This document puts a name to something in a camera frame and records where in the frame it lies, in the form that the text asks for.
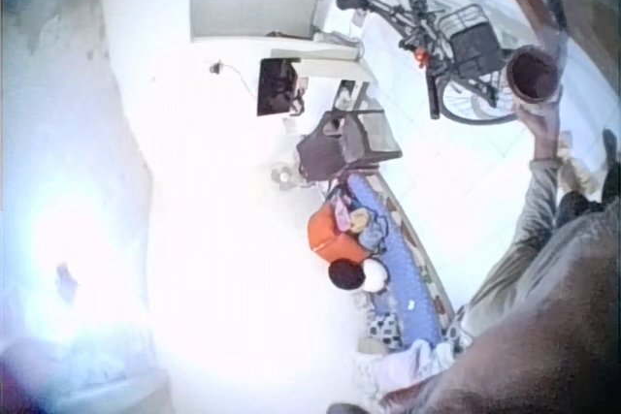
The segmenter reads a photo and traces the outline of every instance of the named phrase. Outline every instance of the bicycle basket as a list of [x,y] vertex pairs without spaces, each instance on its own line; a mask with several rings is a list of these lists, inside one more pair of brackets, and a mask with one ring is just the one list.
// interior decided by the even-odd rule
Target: bicycle basket
[[505,66],[501,45],[480,5],[471,4],[443,16],[438,29],[450,45],[460,78],[484,77]]

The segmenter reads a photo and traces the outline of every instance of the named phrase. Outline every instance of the hand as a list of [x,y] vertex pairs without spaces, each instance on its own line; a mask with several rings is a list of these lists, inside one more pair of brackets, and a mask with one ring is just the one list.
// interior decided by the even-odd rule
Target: hand
[[547,104],[541,115],[530,113],[518,104],[514,105],[513,111],[536,140],[558,142],[561,131],[558,102]]
[[546,104],[542,115],[535,115],[514,105],[513,110],[519,120],[526,125],[535,136],[535,160],[554,159],[557,157],[561,118],[559,116],[559,100]]

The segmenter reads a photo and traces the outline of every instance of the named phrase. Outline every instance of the hair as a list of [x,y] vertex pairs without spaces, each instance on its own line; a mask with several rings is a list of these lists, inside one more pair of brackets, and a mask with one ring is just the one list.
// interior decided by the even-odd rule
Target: hair
[[362,266],[348,259],[337,259],[328,268],[330,281],[342,290],[356,290],[365,281]]

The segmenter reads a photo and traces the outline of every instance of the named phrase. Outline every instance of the blue mattress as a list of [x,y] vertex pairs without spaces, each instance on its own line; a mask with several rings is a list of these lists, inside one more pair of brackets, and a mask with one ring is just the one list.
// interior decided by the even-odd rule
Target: blue mattress
[[[402,341],[406,347],[417,339],[424,339],[432,346],[441,341],[441,327],[427,286],[418,267],[414,264],[412,252],[406,244],[397,224],[386,206],[365,178],[352,175],[348,180],[351,191],[358,201],[383,215],[388,220],[386,252],[380,259],[388,268],[389,288],[397,301],[397,314],[403,323]],[[377,313],[389,312],[388,292],[374,295]]]

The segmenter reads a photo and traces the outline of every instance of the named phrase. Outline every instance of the tile floor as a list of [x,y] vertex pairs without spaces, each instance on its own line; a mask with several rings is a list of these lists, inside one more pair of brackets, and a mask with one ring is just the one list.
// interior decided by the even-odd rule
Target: tile floor
[[[432,120],[424,74],[398,49],[398,35],[376,16],[368,16],[362,30],[347,29],[362,38],[363,60],[377,80],[368,92],[370,105],[385,109],[404,152],[381,172],[457,309],[510,244],[530,181],[532,136],[519,122],[471,127],[445,118]],[[614,93],[573,42],[564,87],[562,129],[572,132],[573,156],[601,186],[605,173],[600,134],[604,127],[618,132],[619,108]]]

